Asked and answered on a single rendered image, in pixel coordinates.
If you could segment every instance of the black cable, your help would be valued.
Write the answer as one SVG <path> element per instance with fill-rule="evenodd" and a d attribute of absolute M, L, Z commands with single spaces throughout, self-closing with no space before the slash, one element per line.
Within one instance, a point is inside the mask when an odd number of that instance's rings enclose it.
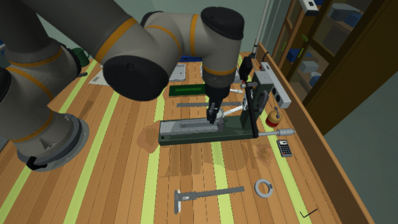
<path fill-rule="evenodd" d="M 261 60 L 261 62 L 264 62 L 264 58 L 265 58 L 265 56 L 266 56 L 268 53 L 269 53 L 269 52 L 267 52 L 267 53 L 264 54 L 263 60 Z"/>

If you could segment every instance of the green cup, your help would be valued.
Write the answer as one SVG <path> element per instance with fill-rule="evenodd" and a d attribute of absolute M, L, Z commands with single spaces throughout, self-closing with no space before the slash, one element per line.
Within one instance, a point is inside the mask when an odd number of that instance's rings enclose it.
<path fill-rule="evenodd" d="M 82 66 L 82 68 L 86 67 L 88 64 L 90 64 L 90 61 L 88 60 L 88 58 L 90 57 L 90 54 L 87 53 L 88 55 L 86 55 L 84 53 L 85 50 L 83 50 L 82 48 L 74 48 L 74 49 L 72 49 L 72 51 L 75 53 L 77 58 L 79 58 L 80 65 Z"/>

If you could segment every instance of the metal ring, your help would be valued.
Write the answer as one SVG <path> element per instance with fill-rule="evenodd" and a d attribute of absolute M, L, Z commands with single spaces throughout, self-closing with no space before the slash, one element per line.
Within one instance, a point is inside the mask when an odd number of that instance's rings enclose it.
<path fill-rule="evenodd" d="M 260 185 L 260 183 L 264 183 L 265 185 L 267 185 L 267 187 L 268 187 L 268 193 L 267 194 L 261 193 L 260 190 L 258 189 L 258 186 Z M 271 183 L 268 180 L 259 179 L 259 180 L 257 180 L 256 184 L 254 185 L 254 191 L 256 192 L 256 194 L 259 197 L 268 198 L 269 196 L 272 195 L 272 193 L 274 192 L 274 189 L 273 189 Z"/>

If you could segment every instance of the calculator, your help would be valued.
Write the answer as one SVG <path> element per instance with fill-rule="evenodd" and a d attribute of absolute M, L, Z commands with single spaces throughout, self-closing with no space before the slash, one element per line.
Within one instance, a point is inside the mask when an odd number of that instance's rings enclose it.
<path fill-rule="evenodd" d="M 282 157 L 290 157 L 292 156 L 292 152 L 290 151 L 289 144 L 287 140 L 277 140 L 279 151 L 281 152 Z"/>

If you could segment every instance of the orange stripe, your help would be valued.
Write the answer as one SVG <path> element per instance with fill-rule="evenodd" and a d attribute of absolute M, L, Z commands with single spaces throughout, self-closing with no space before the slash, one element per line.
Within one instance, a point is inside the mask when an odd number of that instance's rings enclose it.
<path fill-rule="evenodd" d="M 194 14 L 191 21 L 191 31 L 189 33 L 189 47 L 191 48 L 192 56 L 196 57 L 195 53 L 195 29 L 196 29 L 196 21 L 198 19 L 198 14 Z"/>
<path fill-rule="evenodd" d="M 170 35 L 170 37 L 172 37 L 174 39 L 174 41 L 176 42 L 178 49 L 180 50 L 180 57 L 181 57 L 181 46 L 180 46 L 180 43 L 178 42 L 177 38 L 174 36 L 174 34 L 172 34 L 169 30 L 167 30 L 161 26 L 157 26 L 157 25 L 145 27 L 145 29 L 147 29 L 147 28 L 158 28 L 160 30 L 167 32 L 167 34 Z"/>
<path fill-rule="evenodd" d="M 105 41 L 105 43 L 101 46 L 99 51 L 97 52 L 95 56 L 95 60 L 98 63 L 101 63 L 102 59 L 105 57 L 106 53 L 108 53 L 109 49 L 116 43 L 116 41 L 134 24 L 136 24 L 137 21 L 131 17 L 130 19 L 126 20 L 122 25 L 119 26 Z"/>
<path fill-rule="evenodd" d="M 36 67 L 36 66 L 42 66 L 44 64 L 48 64 L 52 61 L 54 61 L 55 59 L 57 59 L 59 56 L 61 56 L 62 54 L 62 47 L 60 47 L 59 51 L 52 57 L 50 57 L 49 59 L 43 60 L 41 62 L 34 62 L 34 63 L 16 63 L 16 62 L 11 62 L 9 60 L 9 62 L 15 66 L 18 67 Z"/>
<path fill-rule="evenodd" d="M 33 132 L 32 134 L 26 136 L 25 138 L 21 138 L 21 139 L 16 139 L 16 140 L 10 140 L 11 142 L 23 142 L 26 140 L 29 140 L 35 136 L 37 136 L 38 134 L 40 134 L 44 129 L 46 129 L 48 127 L 48 125 L 51 123 L 51 121 L 53 120 L 53 116 L 54 116 L 54 112 L 51 110 L 50 111 L 50 117 L 47 119 L 46 123 L 43 124 L 43 126 L 41 126 L 41 128 L 39 128 L 37 131 Z"/>
<path fill-rule="evenodd" d="M 9 71 L 14 72 L 14 73 L 16 73 L 16 74 L 18 74 L 20 76 L 23 76 L 23 77 L 27 78 L 28 80 L 30 80 L 31 82 L 36 84 L 36 86 L 41 88 L 41 90 L 43 90 L 47 94 L 47 96 L 48 96 L 48 98 L 50 98 L 50 100 L 54 99 L 53 94 L 51 93 L 51 91 L 43 83 L 41 83 L 39 80 L 35 79 L 32 75 L 29 75 L 26 72 L 21 71 L 21 70 L 19 70 L 17 68 L 8 67 L 6 69 L 9 70 Z"/>
<path fill-rule="evenodd" d="M 202 67 L 203 67 L 203 69 L 205 71 L 207 71 L 208 73 L 213 74 L 213 75 L 228 75 L 228 74 L 231 74 L 233 71 L 236 71 L 236 67 L 231 69 L 231 70 L 229 70 L 229 71 L 214 71 L 214 70 L 211 70 L 209 68 L 206 68 L 204 66 L 204 64 L 202 65 Z"/>

